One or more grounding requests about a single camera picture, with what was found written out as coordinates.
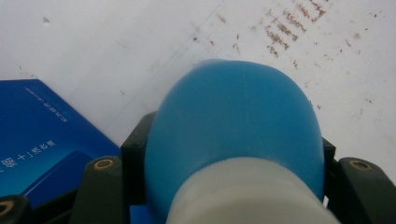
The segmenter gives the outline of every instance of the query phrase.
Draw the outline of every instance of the blue book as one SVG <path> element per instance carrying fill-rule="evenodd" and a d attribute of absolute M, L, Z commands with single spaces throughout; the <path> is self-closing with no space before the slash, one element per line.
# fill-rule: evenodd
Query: blue book
<path fill-rule="evenodd" d="M 31 205 L 75 189 L 85 164 L 120 149 L 37 79 L 0 81 L 0 196 Z"/>

